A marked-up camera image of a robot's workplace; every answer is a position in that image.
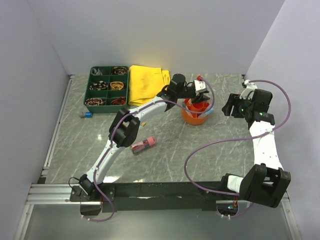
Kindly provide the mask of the clear tube blue cap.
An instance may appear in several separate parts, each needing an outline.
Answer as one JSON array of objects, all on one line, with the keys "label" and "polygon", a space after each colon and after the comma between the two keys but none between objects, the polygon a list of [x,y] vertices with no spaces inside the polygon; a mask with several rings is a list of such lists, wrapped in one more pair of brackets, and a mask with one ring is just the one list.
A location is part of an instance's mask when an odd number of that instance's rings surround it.
[{"label": "clear tube blue cap", "polygon": [[203,113],[204,116],[209,115],[210,113],[212,113],[214,111],[214,108],[212,107],[211,109],[209,109],[208,111],[206,111],[205,113]]}]

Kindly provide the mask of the orange round divided container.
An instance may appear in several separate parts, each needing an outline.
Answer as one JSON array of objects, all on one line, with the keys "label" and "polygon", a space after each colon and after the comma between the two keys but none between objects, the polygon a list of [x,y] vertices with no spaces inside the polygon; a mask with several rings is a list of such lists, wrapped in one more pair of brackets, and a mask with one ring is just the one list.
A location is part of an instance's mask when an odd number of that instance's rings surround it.
[{"label": "orange round divided container", "polygon": [[192,103],[191,99],[187,98],[182,102],[182,106],[183,105],[188,106],[189,111],[193,115],[193,118],[189,117],[186,114],[185,109],[183,107],[183,109],[181,110],[181,116],[186,123],[193,125],[193,126],[198,126],[198,125],[202,125],[207,120],[209,115],[207,115],[205,118],[198,119],[198,116],[200,114],[209,110],[210,103],[207,100],[200,102],[200,103]]}]

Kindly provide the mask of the blue grey cylinder object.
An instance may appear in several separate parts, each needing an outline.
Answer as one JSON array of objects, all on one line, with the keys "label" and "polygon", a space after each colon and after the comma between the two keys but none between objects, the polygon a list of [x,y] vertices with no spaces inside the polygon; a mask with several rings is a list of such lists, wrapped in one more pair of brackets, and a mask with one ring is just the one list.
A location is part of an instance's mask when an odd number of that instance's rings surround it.
[{"label": "blue grey cylinder object", "polygon": [[80,118],[91,118],[93,116],[91,112],[80,112],[78,115]]}]

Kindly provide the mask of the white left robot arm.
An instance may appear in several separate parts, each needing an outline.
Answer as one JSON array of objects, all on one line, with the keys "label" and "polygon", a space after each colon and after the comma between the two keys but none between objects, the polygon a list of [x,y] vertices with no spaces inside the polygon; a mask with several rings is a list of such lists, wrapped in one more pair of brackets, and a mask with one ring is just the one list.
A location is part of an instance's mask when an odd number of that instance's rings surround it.
[{"label": "white left robot arm", "polygon": [[88,201],[96,200],[102,193],[100,185],[120,153],[134,143],[142,122],[163,114],[178,104],[179,99],[191,99],[194,104],[207,101],[210,97],[207,93],[214,94],[213,88],[202,77],[192,83],[186,83],[183,74],[173,75],[170,83],[149,102],[130,110],[121,108],[110,128],[106,145],[100,156],[87,173],[77,180],[77,185],[71,187],[73,194],[82,193]]}]

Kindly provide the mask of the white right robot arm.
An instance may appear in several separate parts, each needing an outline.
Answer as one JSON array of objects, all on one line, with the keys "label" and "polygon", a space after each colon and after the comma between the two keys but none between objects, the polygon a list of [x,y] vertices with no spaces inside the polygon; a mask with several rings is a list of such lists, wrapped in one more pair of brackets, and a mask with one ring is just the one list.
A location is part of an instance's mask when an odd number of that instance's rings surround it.
[{"label": "white right robot arm", "polygon": [[273,128],[275,119],[268,109],[272,100],[269,91],[249,90],[248,96],[231,93],[222,107],[225,116],[245,119],[253,143],[254,165],[244,176],[227,173],[219,187],[220,196],[240,198],[255,204],[276,208],[285,194],[291,174],[279,160]]}]

